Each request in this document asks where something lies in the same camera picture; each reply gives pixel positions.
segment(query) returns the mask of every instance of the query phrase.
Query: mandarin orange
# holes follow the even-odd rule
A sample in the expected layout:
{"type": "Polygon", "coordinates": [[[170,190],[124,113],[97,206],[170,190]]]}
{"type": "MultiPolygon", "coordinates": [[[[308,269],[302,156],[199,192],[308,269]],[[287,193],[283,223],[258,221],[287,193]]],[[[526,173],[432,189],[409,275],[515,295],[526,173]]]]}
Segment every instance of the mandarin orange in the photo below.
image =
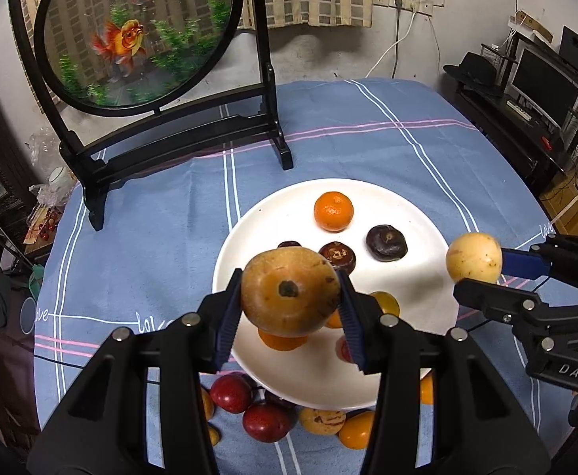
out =
{"type": "Polygon", "coordinates": [[[342,318],[340,317],[340,313],[336,309],[331,317],[326,320],[326,326],[330,329],[340,329],[342,328],[342,318]]]}
{"type": "Polygon", "coordinates": [[[337,191],[324,193],[313,206],[316,223],[329,232],[341,232],[353,219],[353,204],[345,194],[337,191]]]}
{"type": "Polygon", "coordinates": [[[269,346],[272,350],[277,350],[279,352],[290,352],[295,350],[299,346],[302,346],[307,342],[309,336],[304,336],[302,338],[281,338],[280,336],[273,336],[258,329],[258,335],[262,339],[262,342],[269,346]]]}

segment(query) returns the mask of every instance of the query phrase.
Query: monitor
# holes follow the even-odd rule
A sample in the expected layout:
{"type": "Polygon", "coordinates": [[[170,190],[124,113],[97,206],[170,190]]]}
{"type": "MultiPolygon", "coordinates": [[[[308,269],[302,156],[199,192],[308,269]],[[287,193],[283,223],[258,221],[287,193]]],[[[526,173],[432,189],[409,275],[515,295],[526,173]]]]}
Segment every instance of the monitor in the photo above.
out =
{"type": "Polygon", "coordinates": [[[578,106],[578,85],[526,48],[511,85],[559,128],[564,126],[569,110],[578,106]]]}

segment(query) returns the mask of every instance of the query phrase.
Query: white plate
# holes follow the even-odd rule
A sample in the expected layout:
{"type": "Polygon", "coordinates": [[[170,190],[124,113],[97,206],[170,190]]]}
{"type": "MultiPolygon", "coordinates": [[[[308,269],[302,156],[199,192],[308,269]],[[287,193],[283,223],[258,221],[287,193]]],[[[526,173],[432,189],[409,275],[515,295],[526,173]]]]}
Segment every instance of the white plate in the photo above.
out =
{"type": "MultiPolygon", "coordinates": [[[[236,224],[214,266],[212,291],[223,291],[235,268],[244,268],[260,252],[283,241],[298,241],[318,251],[341,241],[355,251],[357,267],[350,276],[361,293],[386,291],[401,306],[401,318],[415,329],[445,334],[456,323],[458,303],[445,267],[447,244],[430,219],[401,196],[358,180],[310,180],[266,197],[236,224]],[[327,191],[350,198],[355,215],[338,234],[319,228],[313,205],[327,191]],[[375,225],[392,225],[405,236],[408,253],[399,261],[379,262],[366,247],[366,233],[375,225]]],[[[234,339],[233,355],[260,385],[305,407],[361,409],[374,405],[379,375],[364,376],[335,354],[341,329],[319,330],[303,346],[289,352],[268,348],[244,315],[234,339]]]]}

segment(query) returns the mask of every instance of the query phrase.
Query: cardboard box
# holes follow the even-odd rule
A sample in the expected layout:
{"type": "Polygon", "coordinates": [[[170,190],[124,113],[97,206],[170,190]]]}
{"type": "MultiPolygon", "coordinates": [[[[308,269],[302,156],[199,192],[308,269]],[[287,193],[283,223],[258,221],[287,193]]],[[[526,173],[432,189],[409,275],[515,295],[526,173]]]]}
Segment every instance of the cardboard box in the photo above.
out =
{"type": "MultiPolygon", "coordinates": [[[[554,220],[576,196],[578,196],[578,189],[575,185],[575,173],[572,173],[543,194],[540,197],[540,203],[549,219],[554,220]]],[[[578,200],[557,219],[553,226],[560,234],[578,236],[578,200]]]]}

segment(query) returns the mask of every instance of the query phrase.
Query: table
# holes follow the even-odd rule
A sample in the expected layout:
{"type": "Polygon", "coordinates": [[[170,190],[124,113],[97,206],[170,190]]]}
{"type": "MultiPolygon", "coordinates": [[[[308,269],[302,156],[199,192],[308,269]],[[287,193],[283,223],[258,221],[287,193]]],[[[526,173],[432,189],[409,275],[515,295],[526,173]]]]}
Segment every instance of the table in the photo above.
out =
{"type": "MultiPolygon", "coordinates": [[[[41,425],[95,348],[119,325],[142,333],[196,310],[211,291],[214,263],[230,230],[255,203],[297,182],[357,179],[417,205],[447,242],[471,230],[503,246],[528,248],[553,229],[510,165],[475,127],[417,82],[369,79],[296,82],[278,88],[280,119],[296,161],[282,171],[269,143],[230,147],[133,179],[112,191],[103,230],[86,219],[78,187],[65,209],[38,300],[35,359],[41,425]]],[[[215,118],[251,106],[213,109],[215,118]]],[[[107,150],[106,156],[116,154],[107,150]]],[[[507,279],[533,289],[539,281],[507,279]]],[[[556,281],[540,290],[554,305],[578,303],[578,290],[556,281]]],[[[461,308],[459,326],[483,321],[461,308]]],[[[568,390],[532,380],[511,329],[489,323],[472,335],[515,393],[551,452],[570,426],[568,390]]],[[[238,371],[235,362],[224,371],[238,371]]],[[[157,373],[151,373],[155,380],[157,373]]],[[[214,376],[203,376],[209,387],[214,376]]],[[[148,388],[148,455],[160,464],[158,388],[148,388]]],[[[240,416],[217,412],[223,439],[215,455],[224,475],[356,474],[363,452],[300,426],[275,445],[257,443],[240,416]]],[[[430,458],[432,407],[422,406],[418,462],[430,458]]]]}

